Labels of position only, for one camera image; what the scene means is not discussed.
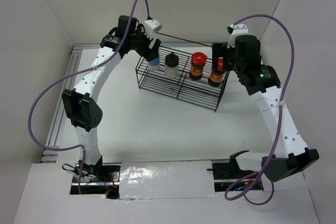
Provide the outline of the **red lid jar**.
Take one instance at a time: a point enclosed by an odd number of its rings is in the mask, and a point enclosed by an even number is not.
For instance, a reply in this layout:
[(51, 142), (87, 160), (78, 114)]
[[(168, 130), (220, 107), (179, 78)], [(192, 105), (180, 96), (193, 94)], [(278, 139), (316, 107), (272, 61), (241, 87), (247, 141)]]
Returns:
[(202, 52), (195, 52), (191, 57), (191, 68), (189, 77), (194, 80), (200, 80), (203, 76), (203, 69), (207, 61), (207, 55)]
[(208, 84), (211, 87), (219, 87), (227, 73), (228, 70), (224, 68), (223, 58), (214, 59), (212, 62), (212, 71), (208, 77)]

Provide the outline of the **black lid white bottle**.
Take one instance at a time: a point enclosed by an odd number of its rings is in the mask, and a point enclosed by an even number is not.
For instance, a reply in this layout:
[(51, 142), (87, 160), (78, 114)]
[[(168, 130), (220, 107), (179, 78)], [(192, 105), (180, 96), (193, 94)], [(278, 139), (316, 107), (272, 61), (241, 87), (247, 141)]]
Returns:
[(170, 53), (165, 57), (165, 76), (168, 79), (177, 77), (179, 71), (179, 57), (175, 53)]

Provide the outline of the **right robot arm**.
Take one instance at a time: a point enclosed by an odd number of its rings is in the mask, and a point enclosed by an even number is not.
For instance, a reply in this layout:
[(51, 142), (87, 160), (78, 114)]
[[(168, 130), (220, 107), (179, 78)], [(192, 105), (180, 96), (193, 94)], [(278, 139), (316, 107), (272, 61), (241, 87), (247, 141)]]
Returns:
[(248, 95), (258, 106), (273, 143), (269, 154), (240, 151), (229, 158), (229, 172), (235, 178), (248, 171), (263, 171), (277, 182), (301, 172), (319, 158), (316, 149), (310, 149), (301, 137), (281, 95), (281, 85), (272, 66), (262, 63), (260, 41), (254, 35), (235, 38), (234, 47), (226, 42), (212, 44), (214, 70), (233, 71)]

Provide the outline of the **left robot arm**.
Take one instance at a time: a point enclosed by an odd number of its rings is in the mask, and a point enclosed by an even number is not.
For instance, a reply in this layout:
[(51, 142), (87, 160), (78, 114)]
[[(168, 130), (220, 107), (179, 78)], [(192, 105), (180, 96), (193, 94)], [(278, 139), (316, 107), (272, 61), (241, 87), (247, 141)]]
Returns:
[(97, 100), (112, 70), (124, 55), (134, 50), (147, 61), (159, 57), (161, 41), (155, 37), (162, 24), (151, 17), (143, 23), (134, 17), (121, 15), (117, 27), (105, 35), (92, 69), (82, 77), (73, 89), (62, 93), (67, 118), (75, 128), (78, 143), (84, 146), (79, 166), (91, 181), (103, 177), (102, 155), (98, 148), (97, 127), (103, 116)]

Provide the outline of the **silver lid blue label bottle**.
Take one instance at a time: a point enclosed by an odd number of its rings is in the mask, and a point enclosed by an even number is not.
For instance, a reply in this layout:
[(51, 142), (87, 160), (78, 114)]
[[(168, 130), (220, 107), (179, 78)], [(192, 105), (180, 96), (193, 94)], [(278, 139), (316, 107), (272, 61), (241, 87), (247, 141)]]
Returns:
[(151, 61), (148, 61), (148, 69), (150, 71), (158, 71), (160, 69), (160, 58), (157, 57)]

